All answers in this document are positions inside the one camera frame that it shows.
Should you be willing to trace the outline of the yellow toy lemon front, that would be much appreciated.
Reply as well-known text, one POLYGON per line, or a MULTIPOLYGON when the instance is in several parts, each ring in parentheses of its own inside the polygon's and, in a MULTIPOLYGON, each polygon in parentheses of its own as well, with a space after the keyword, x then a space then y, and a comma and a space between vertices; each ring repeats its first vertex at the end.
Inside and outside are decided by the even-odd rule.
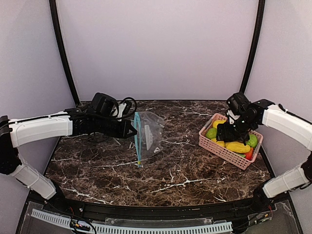
POLYGON ((216 138, 212 138, 211 141, 216 143, 217 145, 219 145, 221 147, 225 147, 225 142, 224 141, 219 141, 216 138))

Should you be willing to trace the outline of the yellow toy lemon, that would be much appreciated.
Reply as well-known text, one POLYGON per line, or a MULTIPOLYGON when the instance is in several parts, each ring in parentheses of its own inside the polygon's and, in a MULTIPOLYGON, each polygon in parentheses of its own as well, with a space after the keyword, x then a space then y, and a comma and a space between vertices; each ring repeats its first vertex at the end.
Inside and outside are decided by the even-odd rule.
POLYGON ((225 123, 225 122, 226 122, 225 119, 218 119, 218 120, 215 120, 215 121, 213 122, 213 128, 217 129, 217 126, 218 126, 219 124, 223 124, 223 123, 225 123))
POLYGON ((225 142, 224 141, 219 141, 216 138, 212 138, 211 141, 216 143, 217 145, 219 145, 221 147, 225 147, 225 142))

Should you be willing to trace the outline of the yellow toy lemon back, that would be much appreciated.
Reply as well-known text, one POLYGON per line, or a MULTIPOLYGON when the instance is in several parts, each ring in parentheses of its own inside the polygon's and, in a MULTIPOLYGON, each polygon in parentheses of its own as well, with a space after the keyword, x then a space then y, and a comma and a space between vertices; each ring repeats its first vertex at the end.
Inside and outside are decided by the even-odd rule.
POLYGON ((215 120, 215 121, 213 122, 213 128, 217 129, 217 126, 218 126, 219 124, 223 124, 223 123, 225 123, 225 122, 226 122, 225 119, 218 119, 218 120, 215 120))

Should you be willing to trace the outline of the large clear zip bag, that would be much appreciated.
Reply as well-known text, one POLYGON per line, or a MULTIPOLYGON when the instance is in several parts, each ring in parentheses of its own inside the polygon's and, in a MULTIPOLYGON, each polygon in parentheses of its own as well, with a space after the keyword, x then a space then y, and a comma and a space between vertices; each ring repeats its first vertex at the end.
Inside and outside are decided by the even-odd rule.
POLYGON ((163 129, 165 121, 153 112, 135 112, 132 126, 137 134, 134 136, 137 165, 162 151, 163 129))

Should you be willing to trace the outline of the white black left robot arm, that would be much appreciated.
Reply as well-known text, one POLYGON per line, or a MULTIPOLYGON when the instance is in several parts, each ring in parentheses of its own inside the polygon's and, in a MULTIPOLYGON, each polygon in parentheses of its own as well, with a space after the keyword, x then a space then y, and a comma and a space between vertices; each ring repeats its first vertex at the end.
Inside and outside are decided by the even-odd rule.
POLYGON ((28 163, 19 148, 58 137, 92 134, 123 139, 133 137, 137 130, 130 117, 136 108, 137 102, 132 97, 118 101, 107 94, 96 93, 84 107, 22 119, 1 116, 0 173, 15 178, 46 200, 62 199, 64 195, 59 185, 28 163))

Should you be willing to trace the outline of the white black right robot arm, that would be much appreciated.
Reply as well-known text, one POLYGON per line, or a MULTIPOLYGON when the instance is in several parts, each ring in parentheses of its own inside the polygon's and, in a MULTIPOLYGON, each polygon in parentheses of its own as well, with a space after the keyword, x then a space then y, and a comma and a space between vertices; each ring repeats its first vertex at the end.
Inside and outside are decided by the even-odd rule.
MULTIPOLYGON (((291 113, 281 104, 267 99, 251 102, 242 92, 238 92, 227 99, 227 105, 228 119, 217 126, 217 140, 246 144, 251 131, 264 126, 268 133, 277 132, 269 137, 270 140, 276 140, 277 137, 282 137, 286 142, 293 140, 311 152, 312 123, 291 113)), ((308 156, 304 162, 262 184, 255 194, 269 199, 297 188, 304 189, 311 183, 312 157, 308 156)))

